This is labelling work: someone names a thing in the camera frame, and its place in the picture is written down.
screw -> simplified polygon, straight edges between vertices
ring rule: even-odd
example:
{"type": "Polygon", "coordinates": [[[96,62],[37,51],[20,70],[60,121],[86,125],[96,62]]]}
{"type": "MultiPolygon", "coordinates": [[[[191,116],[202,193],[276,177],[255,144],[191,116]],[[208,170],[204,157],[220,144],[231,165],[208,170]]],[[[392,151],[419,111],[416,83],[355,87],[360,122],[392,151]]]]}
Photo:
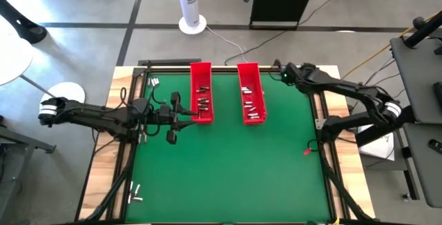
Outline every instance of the screw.
{"type": "Polygon", "coordinates": [[[132,200],[133,201],[143,202],[143,199],[141,197],[133,197],[132,200]]]}
{"type": "Polygon", "coordinates": [[[140,189],[140,184],[138,184],[137,185],[137,188],[135,189],[135,196],[137,197],[138,196],[138,190],[140,189]]]}

red plastic tray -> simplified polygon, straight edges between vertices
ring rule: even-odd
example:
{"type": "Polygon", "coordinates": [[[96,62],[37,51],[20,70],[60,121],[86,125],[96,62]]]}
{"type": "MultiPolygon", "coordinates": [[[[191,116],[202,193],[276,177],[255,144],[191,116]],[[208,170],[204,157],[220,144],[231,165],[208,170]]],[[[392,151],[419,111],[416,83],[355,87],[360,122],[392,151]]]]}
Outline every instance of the red plastic tray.
{"type": "Polygon", "coordinates": [[[191,63],[191,110],[198,115],[192,120],[199,124],[210,124],[214,120],[212,98],[212,68],[210,62],[191,63]],[[209,87],[205,92],[197,92],[200,87],[209,87]],[[206,98],[208,110],[199,110],[198,98],[206,98]]]}
{"type": "Polygon", "coordinates": [[[242,118],[244,124],[262,124],[267,116],[264,102],[264,92],[261,86],[260,69],[258,63],[239,63],[238,64],[238,76],[240,78],[240,93],[241,93],[241,105],[242,105],[242,118]],[[241,87],[247,87],[252,91],[251,94],[244,94],[241,91],[241,87]],[[246,101],[251,101],[253,107],[256,109],[249,111],[251,108],[245,108],[246,101]],[[250,119],[249,113],[257,113],[259,118],[250,119]]]}

concrete floor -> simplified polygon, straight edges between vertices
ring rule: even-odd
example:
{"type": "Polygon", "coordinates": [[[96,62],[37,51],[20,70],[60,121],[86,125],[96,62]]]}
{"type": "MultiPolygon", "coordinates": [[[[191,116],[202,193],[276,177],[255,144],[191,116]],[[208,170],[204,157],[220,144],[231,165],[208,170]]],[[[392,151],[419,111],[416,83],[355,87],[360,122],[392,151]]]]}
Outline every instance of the concrete floor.
{"type": "MultiPolygon", "coordinates": [[[[135,0],[9,0],[30,19],[42,23],[128,23],[135,0]]],[[[325,0],[311,0],[302,19],[325,0]]],[[[201,13],[209,24],[248,24],[251,2],[200,0],[201,13]]],[[[408,27],[416,16],[429,16],[442,9],[440,0],[331,0],[304,26],[408,27]]],[[[142,0],[137,23],[176,24],[181,17],[178,0],[142,0]]],[[[126,29],[49,28],[50,35],[34,45],[35,57],[26,75],[49,88],[61,81],[75,81],[86,91],[90,104],[105,103],[126,29]]],[[[13,30],[0,17],[0,33],[13,30]]],[[[254,47],[278,31],[217,30],[220,35],[254,47]]],[[[271,64],[274,59],[295,63],[338,65],[341,73],[366,59],[395,33],[286,32],[246,55],[249,61],[271,64]]],[[[236,55],[238,49],[210,32],[190,37],[179,30],[135,29],[124,65],[141,59],[202,58],[214,64],[236,55]]],[[[350,81],[365,81],[390,57],[384,52],[350,75],[350,81]]],[[[240,62],[240,58],[231,63],[240,62]]],[[[374,79],[397,73],[393,64],[374,79]]],[[[392,95],[403,89],[399,77],[382,84],[392,95]]],[[[13,130],[57,145],[53,155],[37,151],[18,195],[12,220],[31,224],[72,221],[83,188],[93,143],[90,129],[64,124],[46,128],[37,120],[42,94],[21,79],[0,87],[0,114],[13,130]]],[[[407,103],[406,94],[398,99],[407,103]]],[[[442,212],[425,200],[405,203],[407,192],[398,172],[367,170],[366,177],[377,218],[388,222],[441,224],[442,212]]]]}

cable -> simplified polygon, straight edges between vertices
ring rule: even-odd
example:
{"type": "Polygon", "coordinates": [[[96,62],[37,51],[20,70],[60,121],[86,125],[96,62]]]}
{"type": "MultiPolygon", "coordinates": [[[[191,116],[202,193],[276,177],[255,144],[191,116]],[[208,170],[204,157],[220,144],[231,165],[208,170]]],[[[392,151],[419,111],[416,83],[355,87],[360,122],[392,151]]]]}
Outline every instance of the cable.
{"type": "Polygon", "coordinates": [[[165,104],[166,103],[165,101],[157,101],[157,99],[155,98],[155,87],[156,86],[152,87],[152,91],[151,91],[151,95],[149,96],[149,100],[150,100],[150,98],[152,98],[152,100],[159,105],[165,104]]]}
{"type": "Polygon", "coordinates": [[[124,105],[126,105],[126,107],[128,107],[128,108],[135,108],[136,109],[136,111],[139,113],[139,114],[142,114],[142,112],[139,110],[139,108],[137,108],[137,106],[134,106],[134,105],[132,105],[132,104],[127,104],[126,103],[126,101],[124,101],[125,100],[125,98],[126,98],[126,92],[127,92],[127,90],[126,90],[126,88],[125,87],[123,87],[123,88],[121,88],[121,90],[119,90],[119,98],[121,99],[121,103],[120,104],[124,104],[124,105]]]}
{"type": "Polygon", "coordinates": [[[342,137],[338,137],[338,139],[342,139],[343,141],[347,141],[347,142],[351,142],[351,143],[356,143],[356,141],[351,141],[351,140],[349,140],[349,139],[344,139],[344,138],[342,138],[342,137]]]}
{"type": "Polygon", "coordinates": [[[387,61],[379,68],[379,70],[377,70],[376,72],[373,73],[373,75],[371,75],[369,77],[369,79],[365,82],[364,86],[366,86],[380,71],[382,71],[383,69],[387,68],[388,66],[390,66],[392,63],[394,63],[396,60],[393,59],[393,61],[389,62],[387,64],[387,62],[391,59],[392,57],[390,57],[389,59],[387,59],[387,61]]]}
{"type": "Polygon", "coordinates": [[[316,141],[316,144],[318,143],[318,140],[317,140],[317,139],[310,139],[310,140],[307,142],[307,150],[310,150],[310,152],[318,152],[319,149],[313,149],[313,148],[310,147],[310,143],[312,143],[313,141],[316,141]]]}
{"type": "Polygon", "coordinates": [[[300,25],[302,25],[302,24],[308,22],[308,21],[310,20],[310,18],[313,16],[313,14],[314,14],[316,11],[320,10],[322,7],[324,7],[324,6],[325,6],[327,3],[329,3],[330,1],[331,1],[331,0],[326,0],[326,2],[324,2],[321,6],[319,6],[319,7],[316,8],[315,10],[313,10],[313,12],[311,12],[311,14],[310,14],[310,15],[309,15],[304,21],[298,22],[295,26],[289,28],[288,30],[285,30],[285,31],[282,31],[282,32],[278,33],[277,35],[273,36],[272,38],[270,38],[270,39],[268,39],[268,40],[266,40],[266,41],[264,41],[264,42],[262,42],[261,44],[259,44],[258,46],[254,47],[254,48],[250,48],[250,49],[246,50],[245,52],[242,52],[242,53],[240,53],[240,54],[237,54],[237,55],[235,55],[235,56],[229,57],[228,59],[224,60],[224,65],[227,66],[227,62],[229,62],[230,60],[232,60],[232,59],[234,59],[234,58],[236,58],[236,57],[238,57],[238,56],[245,55],[245,54],[247,54],[248,52],[251,52],[251,51],[253,51],[253,50],[256,50],[256,49],[260,48],[261,46],[265,45],[267,42],[269,42],[269,41],[271,41],[271,40],[273,40],[273,39],[276,39],[277,37],[283,35],[284,33],[289,32],[289,31],[293,30],[294,28],[297,28],[298,26],[300,26],[300,25]]]}
{"type": "Polygon", "coordinates": [[[382,158],[382,159],[380,159],[380,160],[378,160],[377,162],[374,162],[374,163],[372,163],[372,164],[369,164],[368,166],[364,166],[364,169],[368,169],[368,168],[370,168],[370,167],[372,167],[372,166],[375,166],[375,165],[377,165],[377,164],[379,164],[379,163],[384,162],[385,160],[388,159],[388,157],[390,157],[390,156],[392,155],[393,152],[394,152],[394,147],[393,147],[392,151],[389,153],[389,155],[388,155],[387,157],[382,158]]]}
{"type": "Polygon", "coordinates": [[[377,81],[375,84],[373,84],[373,86],[375,86],[376,84],[379,84],[379,83],[381,83],[381,82],[383,82],[383,81],[385,81],[385,80],[387,80],[387,79],[391,79],[391,78],[393,78],[393,77],[397,77],[397,76],[399,76],[399,74],[400,74],[400,73],[398,73],[398,74],[396,74],[396,75],[392,75],[392,76],[386,77],[386,78],[383,78],[383,79],[377,81]]]}
{"type": "Polygon", "coordinates": [[[281,81],[281,79],[277,79],[277,78],[275,78],[274,76],[272,76],[270,72],[269,72],[269,76],[270,76],[273,80],[275,80],[275,81],[281,81]]]}
{"type": "Polygon", "coordinates": [[[220,38],[220,39],[222,39],[223,41],[225,41],[225,42],[227,42],[227,43],[229,43],[229,44],[231,44],[231,45],[233,45],[233,46],[236,46],[237,48],[239,48],[240,49],[240,51],[241,51],[241,57],[242,57],[242,60],[244,61],[244,62],[246,62],[246,63],[249,63],[247,60],[246,60],[246,58],[244,57],[244,51],[242,50],[242,48],[238,45],[238,44],[235,44],[234,42],[232,42],[232,41],[229,41],[228,39],[225,39],[225,38],[223,38],[223,37],[221,37],[221,35],[219,35],[219,34],[217,34],[216,32],[214,32],[212,29],[210,29],[210,27],[206,27],[209,31],[211,31],[215,36],[217,36],[218,38],[220,38]]]}
{"type": "Polygon", "coordinates": [[[94,156],[99,152],[99,151],[101,151],[103,148],[105,148],[105,147],[107,147],[107,146],[109,146],[112,142],[114,142],[115,140],[114,139],[112,139],[110,142],[108,142],[108,143],[106,143],[106,144],[104,144],[102,147],[100,147],[100,148],[98,148],[97,150],[95,150],[95,152],[94,152],[94,156]]]}
{"type": "MultiPolygon", "coordinates": [[[[436,16],[437,13],[434,13],[433,15],[427,17],[424,21],[428,21],[431,18],[433,18],[434,16],[436,16]]],[[[398,37],[401,38],[403,37],[403,35],[405,35],[407,32],[411,31],[414,27],[410,27],[407,28],[405,31],[403,31],[398,37]]],[[[376,56],[378,56],[381,52],[383,52],[384,50],[386,50],[387,48],[389,48],[390,45],[387,44],[386,46],[384,46],[382,49],[380,49],[377,53],[373,54],[372,56],[370,56],[368,59],[362,61],[360,64],[358,64],[357,66],[353,67],[351,70],[349,70],[347,73],[344,74],[343,78],[346,78],[346,76],[350,75],[350,73],[354,72],[355,70],[357,70],[358,68],[360,68],[361,66],[365,65],[368,61],[372,60],[373,58],[375,58],[376,56]]]]}
{"type": "Polygon", "coordinates": [[[147,125],[144,124],[143,132],[146,133],[147,136],[150,137],[156,136],[160,132],[160,115],[157,113],[157,130],[153,134],[148,133],[147,129],[145,129],[146,127],[147,125]]]}
{"type": "Polygon", "coordinates": [[[94,141],[94,145],[95,145],[95,144],[97,144],[97,141],[98,141],[99,132],[97,133],[97,136],[95,136],[95,134],[94,134],[95,129],[93,129],[93,128],[90,128],[90,129],[92,131],[92,140],[94,141]]]}
{"type": "Polygon", "coordinates": [[[395,99],[395,98],[397,98],[398,96],[400,96],[404,90],[405,90],[405,89],[401,90],[401,91],[399,92],[399,94],[397,94],[397,95],[395,95],[395,96],[393,97],[393,99],[395,99]]]}

green table surface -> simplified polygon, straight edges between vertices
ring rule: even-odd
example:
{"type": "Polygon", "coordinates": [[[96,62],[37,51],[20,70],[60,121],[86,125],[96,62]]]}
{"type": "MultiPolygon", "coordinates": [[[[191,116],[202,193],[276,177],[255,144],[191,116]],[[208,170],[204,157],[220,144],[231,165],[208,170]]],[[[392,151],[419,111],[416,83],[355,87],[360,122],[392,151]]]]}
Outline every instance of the green table surface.
{"type": "MultiPolygon", "coordinates": [[[[179,91],[189,107],[190,76],[156,75],[159,100],[179,91]]],[[[315,137],[308,98],[261,74],[267,119],[245,126],[237,74],[212,76],[215,121],[178,133],[167,127],[135,154],[127,222],[306,222],[330,218],[318,153],[304,156],[315,137]]],[[[149,126],[152,133],[156,126],[149,126]]]]}

